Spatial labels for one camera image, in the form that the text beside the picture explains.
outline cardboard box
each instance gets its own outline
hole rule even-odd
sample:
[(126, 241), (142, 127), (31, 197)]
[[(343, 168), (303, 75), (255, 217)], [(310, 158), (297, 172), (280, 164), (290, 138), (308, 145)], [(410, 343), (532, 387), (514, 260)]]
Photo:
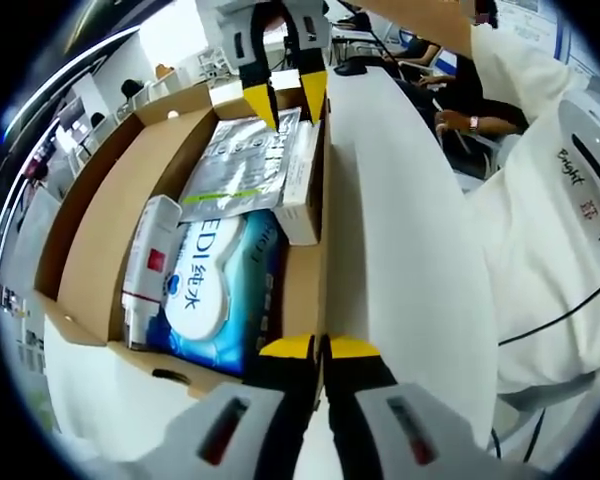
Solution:
[(291, 245), (317, 245), (322, 206), (323, 122), (300, 122), (280, 205), (273, 209)]
[[(279, 108), (303, 106), (300, 89), (277, 93)], [(177, 118), (168, 119), (172, 112)], [(220, 119), (252, 116), (244, 100), (212, 106), (205, 85), (163, 97), (127, 118), (106, 139), (69, 190), (36, 274), (36, 298), (62, 337), (109, 348), (147, 373), (183, 382), (193, 397), (223, 381), (239, 381), (169, 355), (128, 350), (123, 342), (121, 288), (131, 240), (154, 195), (177, 200)], [(322, 135), (329, 145), (328, 114)], [(329, 149), (319, 159), (324, 184), (318, 245), (290, 247), (280, 276), (285, 336), (324, 331)]]

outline white bottle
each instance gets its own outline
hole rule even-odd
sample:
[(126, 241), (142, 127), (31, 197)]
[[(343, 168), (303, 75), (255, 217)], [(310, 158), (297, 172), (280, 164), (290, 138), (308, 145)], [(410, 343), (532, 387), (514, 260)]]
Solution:
[(181, 214), (176, 202), (159, 195), (147, 202), (138, 222), (122, 287), (129, 348), (145, 346), (149, 320), (160, 311), (173, 234)]

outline white box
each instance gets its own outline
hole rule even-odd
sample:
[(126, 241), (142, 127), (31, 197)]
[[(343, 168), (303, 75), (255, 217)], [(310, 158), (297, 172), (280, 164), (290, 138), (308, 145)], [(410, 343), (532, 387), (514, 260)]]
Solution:
[(312, 125), (302, 121), (298, 125), (282, 201), (273, 209), (290, 245), (317, 245), (320, 241), (320, 206), (313, 204), (309, 189), (316, 167), (320, 128), (321, 122)]

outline hand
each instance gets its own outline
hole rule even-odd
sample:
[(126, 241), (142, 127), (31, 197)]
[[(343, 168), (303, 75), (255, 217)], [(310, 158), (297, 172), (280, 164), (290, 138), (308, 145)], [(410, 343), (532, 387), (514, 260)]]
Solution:
[(448, 130), (466, 133), (471, 131), (471, 118), (453, 110), (443, 110), (436, 113), (435, 125), (438, 135)]
[(426, 87), (427, 85), (437, 85), (438, 83), (441, 83), (442, 80), (442, 76), (425, 75), (422, 78), (420, 78), (420, 80), (418, 80), (416, 85), (418, 85), (419, 87)]

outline red label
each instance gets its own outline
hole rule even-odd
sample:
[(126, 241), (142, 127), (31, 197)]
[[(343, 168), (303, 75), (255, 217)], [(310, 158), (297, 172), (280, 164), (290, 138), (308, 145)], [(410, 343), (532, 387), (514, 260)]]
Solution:
[(162, 273), (162, 270), (164, 269), (164, 259), (165, 259), (164, 253), (159, 252), (158, 250), (155, 250), (152, 248), (151, 251), (149, 252), (149, 260), (147, 261), (147, 268), (149, 270), (153, 270), (155, 272)]

